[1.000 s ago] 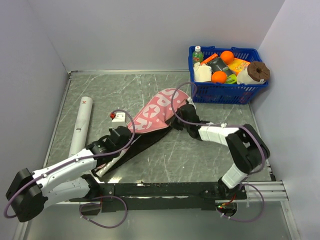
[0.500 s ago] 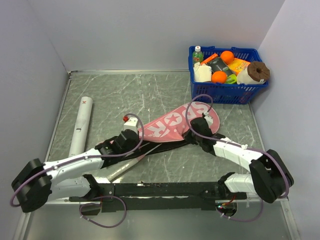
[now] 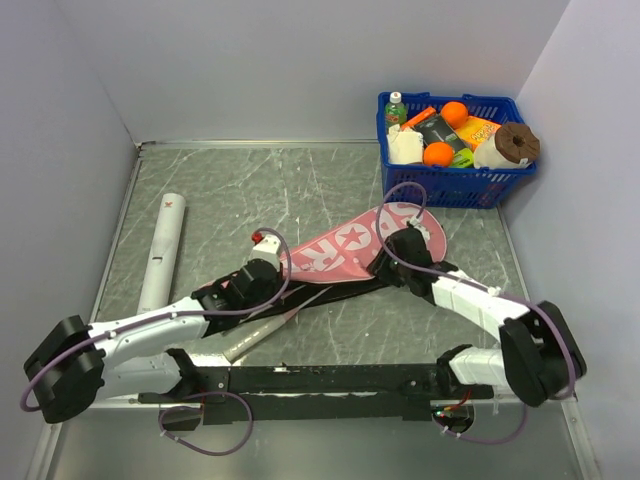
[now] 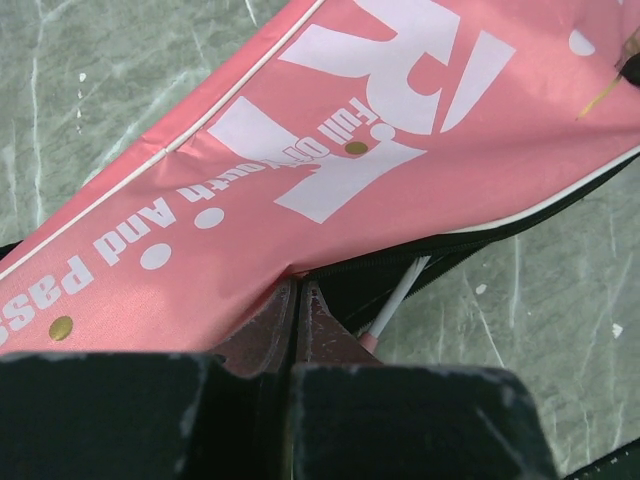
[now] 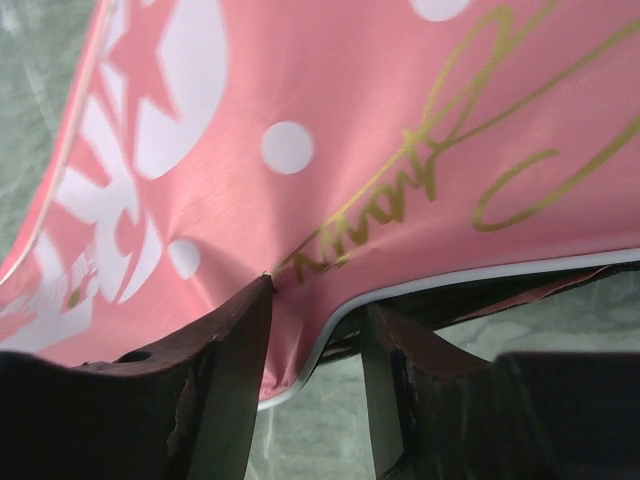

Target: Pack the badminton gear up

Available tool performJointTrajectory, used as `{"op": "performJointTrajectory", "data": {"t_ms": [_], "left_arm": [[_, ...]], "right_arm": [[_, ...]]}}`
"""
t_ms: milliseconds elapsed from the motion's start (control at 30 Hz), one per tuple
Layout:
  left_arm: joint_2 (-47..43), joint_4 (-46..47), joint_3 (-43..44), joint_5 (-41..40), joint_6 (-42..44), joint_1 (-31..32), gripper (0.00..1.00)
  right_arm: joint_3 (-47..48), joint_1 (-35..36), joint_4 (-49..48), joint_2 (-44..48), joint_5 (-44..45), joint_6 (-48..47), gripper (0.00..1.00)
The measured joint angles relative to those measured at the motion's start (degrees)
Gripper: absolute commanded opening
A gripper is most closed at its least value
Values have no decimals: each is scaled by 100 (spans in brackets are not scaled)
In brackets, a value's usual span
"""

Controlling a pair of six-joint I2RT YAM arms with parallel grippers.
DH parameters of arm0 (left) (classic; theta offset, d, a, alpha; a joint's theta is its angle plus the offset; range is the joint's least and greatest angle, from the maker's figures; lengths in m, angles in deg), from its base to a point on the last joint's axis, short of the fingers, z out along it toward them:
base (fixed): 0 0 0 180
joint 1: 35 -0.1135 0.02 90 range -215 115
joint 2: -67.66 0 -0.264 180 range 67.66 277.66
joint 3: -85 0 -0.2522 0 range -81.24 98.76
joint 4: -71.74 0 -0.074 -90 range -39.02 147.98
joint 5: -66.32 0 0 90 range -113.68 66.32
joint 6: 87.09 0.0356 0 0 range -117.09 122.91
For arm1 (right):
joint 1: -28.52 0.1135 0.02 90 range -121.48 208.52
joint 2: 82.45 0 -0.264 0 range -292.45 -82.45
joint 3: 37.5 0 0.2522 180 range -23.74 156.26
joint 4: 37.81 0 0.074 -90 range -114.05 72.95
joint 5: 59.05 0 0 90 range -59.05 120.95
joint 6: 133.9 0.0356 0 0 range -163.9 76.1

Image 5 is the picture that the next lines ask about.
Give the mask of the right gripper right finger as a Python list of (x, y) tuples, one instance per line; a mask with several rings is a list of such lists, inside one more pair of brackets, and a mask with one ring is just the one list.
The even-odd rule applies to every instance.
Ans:
[(482, 360), (383, 304), (361, 329), (380, 479), (635, 479), (635, 353)]

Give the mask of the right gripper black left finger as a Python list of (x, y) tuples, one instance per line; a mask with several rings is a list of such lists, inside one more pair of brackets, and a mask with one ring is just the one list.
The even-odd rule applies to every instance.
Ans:
[(240, 479), (271, 330), (261, 276), (113, 363), (1, 356), (5, 479)]

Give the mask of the pink racket cover bag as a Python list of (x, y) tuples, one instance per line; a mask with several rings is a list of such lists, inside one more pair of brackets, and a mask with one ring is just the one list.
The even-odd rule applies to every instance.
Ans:
[(268, 274), (268, 408), (360, 306), (638, 259), (635, 1), (101, 1), (1, 347), (112, 361)]

